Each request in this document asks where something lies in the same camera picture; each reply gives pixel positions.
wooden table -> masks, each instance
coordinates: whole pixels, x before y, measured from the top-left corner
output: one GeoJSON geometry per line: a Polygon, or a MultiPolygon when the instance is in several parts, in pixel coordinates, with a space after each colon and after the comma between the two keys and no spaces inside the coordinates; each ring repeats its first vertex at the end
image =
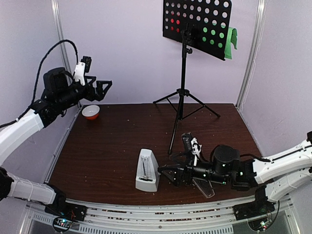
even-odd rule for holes
{"type": "MultiPolygon", "coordinates": [[[[241,154],[260,152],[232,104],[209,104],[221,114],[218,119],[202,109],[179,122],[174,153],[183,150],[181,135],[191,132],[209,158],[218,144],[230,145],[241,154]]],[[[185,113],[198,107],[185,104],[185,113]]],[[[237,192],[213,184],[215,196],[206,199],[194,186],[179,188],[160,177],[158,191],[135,188],[137,160],[141,148],[153,150],[158,164],[173,164],[167,152],[176,113],[169,104],[101,105],[94,121],[81,114],[76,120],[53,171],[50,183],[68,198],[119,205],[176,205],[249,196],[254,190],[237,192]]]]}

black music stand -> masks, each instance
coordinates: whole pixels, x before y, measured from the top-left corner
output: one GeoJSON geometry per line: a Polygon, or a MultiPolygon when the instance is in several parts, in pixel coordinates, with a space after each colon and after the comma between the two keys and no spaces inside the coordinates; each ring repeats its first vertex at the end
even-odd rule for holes
{"type": "Polygon", "coordinates": [[[163,7],[163,36],[182,42],[182,72],[181,87],[153,103],[179,94],[178,109],[176,111],[175,124],[172,132],[168,154],[172,153],[176,129],[179,120],[183,120],[202,108],[206,108],[220,117],[218,113],[194,97],[185,89],[186,56],[191,54],[194,47],[221,60],[224,59],[224,49],[229,29],[232,3],[230,0],[164,0],[163,7]],[[201,104],[201,107],[183,116],[184,97],[191,97],[201,104]]]}

lavender wall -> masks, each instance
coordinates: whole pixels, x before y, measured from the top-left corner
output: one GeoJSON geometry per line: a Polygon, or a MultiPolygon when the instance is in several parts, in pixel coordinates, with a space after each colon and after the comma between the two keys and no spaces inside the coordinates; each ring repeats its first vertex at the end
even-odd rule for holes
{"type": "MultiPolygon", "coordinates": [[[[268,1],[256,69],[242,114],[263,156],[312,131],[312,2],[268,1]]],[[[312,184],[291,193],[303,233],[311,233],[312,184]]]]}
{"type": "MultiPolygon", "coordinates": [[[[234,59],[198,50],[187,58],[186,87],[204,102],[235,103],[244,78],[258,1],[232,3],[234,59]]],[[[67,0],[59,7],[65,37],[93,58],[91,73],[113,80],[102,103],[150,103],[180,86],[182,45],[162,37],[162,0],[67,0]]]]}
{"type": "MultiPolygon", "coordinates": [[[[29,105],[38,65],[58,41],[50,1],[0,2],[0,123],[15,119],[29,105]]],[[[51,53],[42,75],[62,66],[60,50],[51,53]]],[[[5,161],[3,167],[17,176],[43,182],[53,153],[77,109],[68,111],[47,129],[30,137],[5,161]]],[[[0,202],[0,233],[15,234],[25,203],[6,198],[0,202]]]]}

perforated board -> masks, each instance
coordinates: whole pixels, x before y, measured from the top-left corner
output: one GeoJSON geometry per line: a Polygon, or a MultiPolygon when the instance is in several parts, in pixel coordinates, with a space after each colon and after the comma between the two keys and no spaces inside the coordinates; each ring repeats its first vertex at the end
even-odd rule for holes
{"type": "Polygon", "coordinates": [[[189,23],[195,31],[189,46],[224,60],[231,8],[230,0],[164,0],[163,36],[182,42],[189,23]]]}

bowl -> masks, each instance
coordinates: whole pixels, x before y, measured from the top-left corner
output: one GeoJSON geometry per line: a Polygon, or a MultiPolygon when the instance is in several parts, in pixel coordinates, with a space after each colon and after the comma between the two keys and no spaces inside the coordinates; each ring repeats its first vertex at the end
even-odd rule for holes
{"type": "Polygon", "coordinates": [[[85,116],[85,118],[88,120],[96,119],[99,115],[99,106],[90,105],[90,106],[85,107],[82,110],[82,115],[85,116]]]}

